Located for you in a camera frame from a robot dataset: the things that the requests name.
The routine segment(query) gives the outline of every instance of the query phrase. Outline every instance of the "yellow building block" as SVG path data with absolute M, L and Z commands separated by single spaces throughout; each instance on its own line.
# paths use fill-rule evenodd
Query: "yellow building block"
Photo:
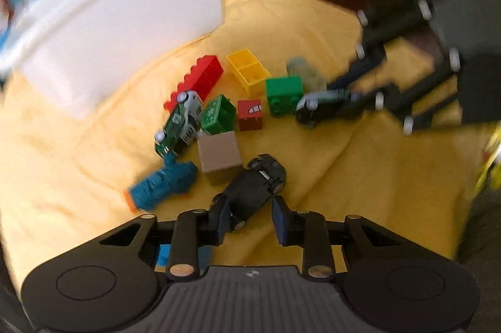
M 248 49 L 239 50 L 227 56 L 230 70 L 247 92 L 249 97 L 255 97 L 265 92 L 265 80 L 271 74 Z

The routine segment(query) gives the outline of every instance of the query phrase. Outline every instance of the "red building block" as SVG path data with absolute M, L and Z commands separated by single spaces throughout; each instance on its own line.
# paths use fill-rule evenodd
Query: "red building block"
M 239 128 L 240 131 L 260 130 L 262 128 L 261 100 L 239 100 Z
M 202 101 L 205 101 L 222 72 L 222 66 L 217 56 L 199 57 L 191 67 L 190 72 L 184 76 L 184 80 L 177 85 L 177 91 L 170 94 L 170 100 L 163 105 L 163 109 L 172 113 L 177 104 L 177 95 L 187 90 L 195 90 Z

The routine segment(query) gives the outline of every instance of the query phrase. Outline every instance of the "white container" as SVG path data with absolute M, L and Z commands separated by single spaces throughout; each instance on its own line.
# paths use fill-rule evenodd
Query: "white container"
M 222 23 L 221 0 L 37 0 L 16 18 L 16 65 L 54 104 L 84 118 L 140 67 Z

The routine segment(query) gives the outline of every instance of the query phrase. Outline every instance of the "yellow tablecloth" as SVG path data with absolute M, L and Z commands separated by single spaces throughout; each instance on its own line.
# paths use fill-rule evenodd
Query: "yellow tablecloth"
M 226 55 L 234 51 L 250 49 L 273 76 L 285 75 L 285 62 L 302 55 L 334 77 L 354 54 L 357 20 L 334 5 L 224 1 L 223 26 L 152 61 L 84 121 L 68 117 L 14 75 L 0 111 L 0 211 L 18 288 L 35 266 L 133 217 L 122 191 L 160 166 L 153 134 L 167 117 L 162 104 L 197 57 L 218 55 L 226 72 L 210 97 L 224 93 L 236 104 L 245 95 L 227 71 Z M 426 57 L 401 41 L 363 85 L 392 77 L 406 86 L 430 69 Z M 240 152 L 243 161 L 268 153 L 285 166 L 282 194 L 291 208 L 338 221 L 358 213 L 443 255 L 454 254 L 467 213 L 465 191 L 484 139 L 480 130 L 405 138 L 385 113 L 308 130 L 292 116 L 275 119 L 265 110 L 261 131 L 237 132 Z M 182 159 L 198 165 L 196 145 Z M 200 176 L 189 194 L 164 201 L 155 212 L 167 220 L 207 208 L 223 188 Z M 267 205 L 242 230 L 227 235 L 214 261 L 300 264 L 301 250 L 278 247 Z

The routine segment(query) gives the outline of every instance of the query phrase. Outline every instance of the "green and white toy car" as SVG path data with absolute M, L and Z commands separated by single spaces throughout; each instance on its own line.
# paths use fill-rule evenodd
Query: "green and white toy car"
M 196 91 L 177 95 L 177 105 L 163 129 L 155 133 L 155 150 L 162 158 L 169 152 L 176 156 L 196 139 L 202 117 L 202 99 Z

